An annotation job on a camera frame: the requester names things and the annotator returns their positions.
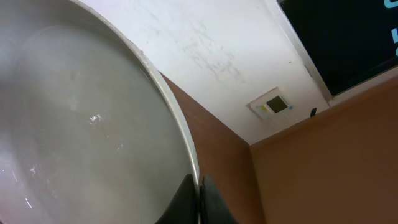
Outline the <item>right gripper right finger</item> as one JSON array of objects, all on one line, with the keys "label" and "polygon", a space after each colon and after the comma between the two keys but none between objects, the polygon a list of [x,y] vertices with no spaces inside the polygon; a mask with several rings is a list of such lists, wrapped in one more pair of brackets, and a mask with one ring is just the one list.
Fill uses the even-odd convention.
[{"label": "right gripper right finger", "polygon": [[201,224],[238,224],[209,176],[203,177],[200,187],[200,221]]}]

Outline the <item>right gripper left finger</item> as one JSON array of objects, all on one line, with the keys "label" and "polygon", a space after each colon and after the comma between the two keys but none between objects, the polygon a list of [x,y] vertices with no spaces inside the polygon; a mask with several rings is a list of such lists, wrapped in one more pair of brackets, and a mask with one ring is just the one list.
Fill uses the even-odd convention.
[{"label": "right gripper left finger", "polygon": [[187,174],[169,206],[155,224],[198,224],[197,206],[193,176]]}]

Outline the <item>pale blue plate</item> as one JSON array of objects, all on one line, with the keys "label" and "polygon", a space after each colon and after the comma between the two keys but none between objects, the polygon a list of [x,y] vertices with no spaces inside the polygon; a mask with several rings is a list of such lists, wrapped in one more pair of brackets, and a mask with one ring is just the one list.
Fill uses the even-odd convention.
[{"label": "pale blue plate", "polygon": [[1,1],[1,222],[156,223],[199,166],[158,69],[80,1]]}]

